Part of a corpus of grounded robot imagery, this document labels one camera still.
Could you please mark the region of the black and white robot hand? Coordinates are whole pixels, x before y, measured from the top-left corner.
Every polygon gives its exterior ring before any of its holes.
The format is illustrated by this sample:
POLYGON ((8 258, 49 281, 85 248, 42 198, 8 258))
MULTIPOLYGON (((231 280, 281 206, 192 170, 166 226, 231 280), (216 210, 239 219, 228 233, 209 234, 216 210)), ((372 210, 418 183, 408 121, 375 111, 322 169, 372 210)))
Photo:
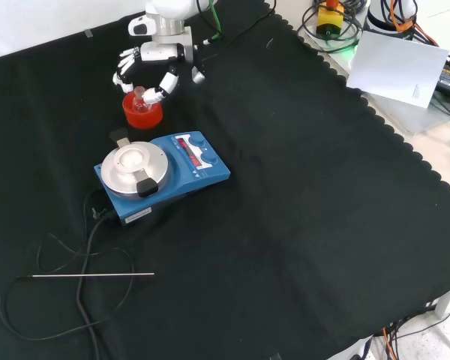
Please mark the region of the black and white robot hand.
MULTIPOLYGON (((119 86, 124 93, 130 93, 134 90, 130 76, 138 65, 185 62, 185 48, 179 43, 165 44, 149 41, 141 46, 122 51, 119 58, 120 61, 112 75, 112 82, 115 86, 119 86)), ((173 93, 178 84, 179 69, 171 65, 160 84, 154 88, 146 89, 142 99, 146 105, 160 103, 173 93)))

